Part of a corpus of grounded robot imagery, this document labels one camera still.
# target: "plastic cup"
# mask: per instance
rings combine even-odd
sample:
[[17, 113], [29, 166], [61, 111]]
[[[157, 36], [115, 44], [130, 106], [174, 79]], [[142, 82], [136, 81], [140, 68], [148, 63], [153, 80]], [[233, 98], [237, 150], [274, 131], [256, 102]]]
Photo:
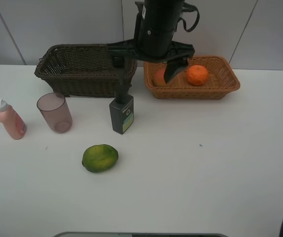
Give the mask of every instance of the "plastic cup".
[[72, 117], [65, 97], [60, 93], [43, 95], [36, 104], [50, 129], [57, 133], [67, 132], [72, 125]]

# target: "bottle label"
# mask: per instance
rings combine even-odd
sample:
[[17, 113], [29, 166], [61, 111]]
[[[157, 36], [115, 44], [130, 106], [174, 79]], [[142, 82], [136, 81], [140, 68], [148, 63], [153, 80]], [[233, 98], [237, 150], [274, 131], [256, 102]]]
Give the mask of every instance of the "bottle label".
[[125, 109], [123, 114], [123, 132], [125, 132], [134, 121], [134, 102], [132, 101]]
[[15, 127], [20, 136], [22, 136], [27, 130], [27, 126], [18, 114], [15, 117]]

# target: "white bottle cap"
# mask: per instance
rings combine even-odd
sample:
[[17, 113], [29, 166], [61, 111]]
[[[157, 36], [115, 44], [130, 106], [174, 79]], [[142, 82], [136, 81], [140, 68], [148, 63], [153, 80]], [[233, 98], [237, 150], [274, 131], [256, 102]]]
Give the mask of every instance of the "white bottle cap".
[[0, 112], [6, 111], [8, 107], [9, 105], [7, 104], [7, 102], [0, 98]]

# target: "green lime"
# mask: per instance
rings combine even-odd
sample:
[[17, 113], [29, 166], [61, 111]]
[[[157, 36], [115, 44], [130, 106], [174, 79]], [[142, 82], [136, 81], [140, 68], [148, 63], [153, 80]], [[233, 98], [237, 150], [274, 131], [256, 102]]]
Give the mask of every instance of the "green lime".
[[103, 144], [91, 146], [83, 154], [82, 165], [93, 173], [111, 169], [118, 160], [118, 152], [112, 146]]

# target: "orange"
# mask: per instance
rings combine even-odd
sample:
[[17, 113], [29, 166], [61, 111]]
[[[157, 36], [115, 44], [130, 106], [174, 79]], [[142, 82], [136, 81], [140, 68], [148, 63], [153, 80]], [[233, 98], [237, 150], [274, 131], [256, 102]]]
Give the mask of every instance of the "orange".
[[194, 65], [187, 69], [187, 82], [194, 86], [204, 85], [209, 78], [209, 72], [206, 67]]
[[165, 87], [169, 86], [169, 84], [166, 84], [164, 79], [165, 74], [165, 68], [161, 68], [155, 72], [155, 75], [153, 77], [153, 84], [157, 87]]

